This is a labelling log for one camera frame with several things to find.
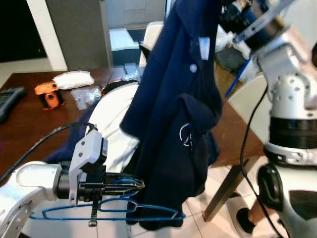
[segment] black cable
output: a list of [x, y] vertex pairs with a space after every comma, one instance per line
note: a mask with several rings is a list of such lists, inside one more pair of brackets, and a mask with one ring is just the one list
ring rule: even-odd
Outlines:
[[51, 136], [61, 132], [62, 130], [68, 129], [70, 127], [75, 127], [75, 126], [89, 126], [89, 131], [92, 129], [96, 129], [95, 125], [88, 123], [88, 122], [74, 122], [68, 125], [60, 126], [59, 128], [54, 129], [52, 132], [50, 132], [48, 135], [44, 136], [41, 138], [38, 142], [36, 142], [27, 152], [25, 152], [24, 155], [20, 159], [18, 159], [14, 165], [7, 171], [5, 174], [0, 178], [0, 184], [3, 183], [6, 178], [25, 160], [25, 158], [32, 153], [34, 149], [36, 149], [40, 144], [42, 144], [44, 141], [46, 141], [48, 138]]
[[251, 121], [252, 121], [253, 116], [254, 116], [256, 110], [258, 109], [260, 103], [262, 102], [264, 96], [266, 95], [266, 93], [267, 93], [267, 86], [266, 86], [266, 88], [265, 88], [265, 90], [264, 90], [264, 92], [263, 92], [263, 94], [262, 94], [260, 100], [258, 101], [258, 103], [256, 104], [256, 106], [254, 107], [254, 109], [253, 109], [253, 111], [252, 111], [252, 113], [251, 113], [251, 116], [250, 116], [250, 119], [249, 119], [249, 122], [248, 122], [248, 125], [247, 125], [247, 129], [246, 129], [246, 133], [245, 133], [245, 135], [244, 135], [243, 142], [242, 142], [242, 146], [241, 146], [241, 152], [240, 152], [240, 167], [241, 167], [241, 171], [242, 171], [242, 174], [243, 174], [244, 178], [247, 180], [249, 186], [251, 187], [253, 193], [255, 194], [255, 196], [256, 196], [256, 198], [257, 198], [257, 200], [258, 200], [258, 202], [259, 202], [259, 204], [260, 204], [260, 206], [261, 206], [261, 208], [262, 208], [262, 210], [263, 210], [263, 212], [264, 212], [264, 214], [265, 214], [265, 217], [267, 218], [268, 222], [270, 223], [270, 225], [272, 226], [272, 228], [273, 228], [273, 230], [276, 232], [276, 234], [277, 234], [280, 238], [283, 238], [283, 236], [278, 232], [278, 230], [277, 230], [276, 227], [274, 226], [274, 224], [273, 224], [272, 220], [270, 219], [270, 217], [269, 217], [269, 215], [268, 215], [268, 213], [267, 213], [267, 211], [266, 211], [264, 205], [263, 205], [262, 202], [260, 201], [260, 197], [258, 196], [258, 194], [256, 193], [256, 191], [254, 190], [253, 185], [252, 185], [252, 183], [250, 182], [250, 180], [249, 180], [249, 178], [248, 178], [248, 175], [247, 175], [247, 172], [245, 171], [244, 165], [243, 165], [243, 162], [244, 162], [244, 149], [245, 149], [245, 147], [246, 147], [246, 142], [247, 142], [247, 139], [248, 139], [248, 134], [249, 134], [249, 130], [250, 130]]

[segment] black remote control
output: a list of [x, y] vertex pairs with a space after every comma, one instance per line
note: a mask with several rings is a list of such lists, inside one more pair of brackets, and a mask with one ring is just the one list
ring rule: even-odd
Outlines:
[[26, 95], [24, 88], [7, 88], [0, 92], [0, 123], [4, 123], [11, 109]]

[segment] shirt button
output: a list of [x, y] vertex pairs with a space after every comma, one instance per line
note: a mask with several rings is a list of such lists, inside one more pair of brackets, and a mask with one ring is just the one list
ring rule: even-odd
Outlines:
[[190, 65], [190, 71], [192, 73], [196, 73], [197, 72], [197, 65], [195, 65], [194, 63]]

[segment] wooden table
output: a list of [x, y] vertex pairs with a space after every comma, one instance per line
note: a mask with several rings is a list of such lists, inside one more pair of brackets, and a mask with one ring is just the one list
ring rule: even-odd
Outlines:
[[[53, 129], [74, 122], [83, 111], [77, 110], [74, 99], [69, 91], [63, 91], [66, 104], [55, 110], [44, 111], [38, 96], [34, 94], [36, 85], [49, 82], [61, 72], [15, 73], [1, 88], [25, 87], [27, 96], [13, 109], [9, 119], [0, 124], [0, 175], [9, 169], [36, 141], [47, 135]], [[105, 83], [110, 76], [118, 75], [117, 69], [92, 70], [91, 75], [97, 85]], [[212, 130], [220, 147], [220, 155], [213, 167], [232, 165], [232, 169], [220, 186], [218, 192], [203, 213], [205, 221], [210, 221], [218, 212], [230, 194], [242, 181], [243, 176], [238, 166], [239, 153], [242, 145], [246, 124], [234, 109], [224, 103], [223, 115], [219, 124]], [[67, 137], [64, 131], [43, 145], [39, 146], [27, 158], [27, 161], [43, 160], [56, 150]], [[245, 149], [245, 166], [249, 171], [260, 155], [263, 154], [262, 143], [250, 131]]]

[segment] person's foot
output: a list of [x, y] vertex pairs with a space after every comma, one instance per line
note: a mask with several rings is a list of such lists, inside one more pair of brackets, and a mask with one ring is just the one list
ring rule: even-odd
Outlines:
[[226, 202], [228, 211], [238, 235], [241, 238], [251, 238], [255, 225], [249, 221], [249, 208], [238, 193], [233, 193]]

